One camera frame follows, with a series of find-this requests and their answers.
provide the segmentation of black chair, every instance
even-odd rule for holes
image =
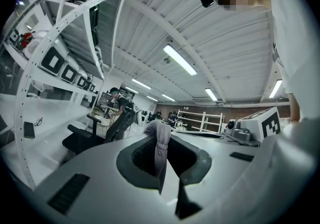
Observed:
[[[119,130],[125,128],[128,120],[135,115],[133,105],[132,102],[127,102],[123,105],[123,113],[106,131],[105,138],[97,135],[97,123],[101,123],[101,120],[88,114],[87,117],[93,121],[92,133],[69,124],[67,128],[73,134],[65,138],[62,141],[62,145],[76,155],[79,155],[87,149],[117,140]]]

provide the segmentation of brown wall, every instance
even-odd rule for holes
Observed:
[[[162,118],[167,119],[169,112],[176,111],[178,113],[178,110],[186,111],[183,109],[184,106],[181,105],[162,105],[157,104],[155,107],[155,113],[159,110],[161,110]],[[240,119],[244,118],[246,116],[249,116],[253,113],[256,113],[261,110],[270,109],[271,107],[241,107],[241,108],[235,108],[235,107],[200,107],[200,106],[189,106],[188,112],[192,113],[203,113],[211,114],[211,115],[222,115],[224,116],[224,123],[227,123],[230,119]],[[290,117],[290,106],[278,106],[278,112],[280,115],[280,118],[289,118]],[[187,118],[199,120],[201,121],[201,116],[196,115],[188,115],[185,114]],[[217,118],[209,118],[209,122],[211,123],[219,123],[220,120]],[[199,122],[194,121],[188,121],[183,120],[183,123],[188,123],[188,126],[198,127],[200,128]],[[216,125],[207,125],[207,130],[210,131],[218,131],[218,126]]]

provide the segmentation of ceiling light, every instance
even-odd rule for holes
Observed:
[[[149,97],[149,96],[147,96],[147,98],[149,98],[150,100],[153,100],[153,101],[155,101],[155,102],[158,102],[155,98],[151,98],[151,97]]]
[[[205,92],[210,96],[210,98],[216,102],[218,99],[217,97],[214,95],[214,93],[212,92],[212,90],[210,88],[205,89]]]
[[[163,50],[173,58],[181,67],[183,67],[191,76],[197,74],[194,68],[175,50],[170,44],[166,45]]]
[[[167,95],[162,94],[162,96],[165,97],[165,98],[167,98],[167,99],[169,99],[170,101],[175,102],[175,100],[174,100],[173,98],[170,98],[170,97],[168,97]]]
[[[141,86],[143,86],[143,87],[145,87],[145,88],[147,88],[147,89],[151,89],[149,86],[146,86],[145,84],[143,84],[142,82],[139,82],[139,81],[137,81],[137,80],[135,80],[135,79],[132,79],[132,81],[134,81],[135,83],[137,83],[137,84],[139,84],[139,85],[141,85]]]
[[[131,88],[129,88],[129,87],[125,87],[125,88],[127,88],[129,91],[131,91],[131,92],[133,92],[133,93],[135,93],[135,94],[138,94],[139,92],[137,92],[136,90],[132,90]]]
[[[269,98],[273,98],[276,95],[276,93],[279,90],[281,84],[282,84],[282,80],[277,80],[276,81],[275,86],[274,86]]]

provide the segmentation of metal shelving unit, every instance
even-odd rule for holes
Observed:
[[[201,120],[195,120],[195,119],[191,119],[191,118],[186,118],[186,117],[181,117],[179,116],[179,114],[187,114],[187,115],[192,115],[192,116],[198,116],[198,117],[202,117]],[[178,115],[177,115],[178,119],[182,119],[182,120],[187,120],[187,121],[192,121],[192,122],[197,122],[197,123],[201,123],[200,128],[198,127],[194,127],[192,126],[191,128],[199,130],[200,132],[205,131],[205,132],[210,132],[210,133],[215,133],[214,131],[208,130],[207,129],[207,125],[214,125],[214,126],[219,126],[218,128],[218,133],[221,132],[221,127],[222,127],[222,123],[224,120],[224,116],[221,113],[220,115],[216,115],[216,114],[207,114],[206,112],[203,113],[193,113],[193,112],[186,112],[186,111],[178,111]],[[209,118],[217,118],[220,119],[220,122],[209,122]]]
[[[14,132],[14,141],[4,146],[1,154],[9,168],[32,190],[59,166],[59,160],[64,155],[61,142],[71,134],[67,130],[68,124],[76,124],[81,128],[86,127],[76,121],[91,112],[91,109],[80,105],[83,96],[96,96],[90,91],[64,82],[43,71],[38,67],[38,63],[51,48],[55,39],[61,37],[69,52],[86,72],[100,79],[105,78],[94,48],[89,11],[90,8],[106,1],[109,0],[87,0],[81,5],[75,5],[65,0],[36,0],[15,21],[9,32],[4,35],[4,40],[0,45],[6,48],[23,70],[16,95],[0,95],[1,111],[3,110],[4,113],[1,116],[7,125],[6,130]],[[111,51],[102,51],[102,58],[110,59],[111,69],[113,67],[114,38],[123,2],[124,0],[118,0],[113,26],[110,27]],[[31,58],[27,60],[9,44],[9,37],[22,18],[40,4],[50,8],[49,20],[51,20],[52,28],[37,45]],[[70,91],[72,92],[71,99],[51,100],[27,97],[33,81]],[[40,126],[35,127],[35,139],[24,138],[24,122],[34,123],[40,117],[43,117],[43,121]]]

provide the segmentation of white box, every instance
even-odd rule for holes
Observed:
[[[252,138],[262,142],[264,138],[281,132],[279,120],[278,108],[275,106],[246,116],[239,121],[240,128],[249,129]]]

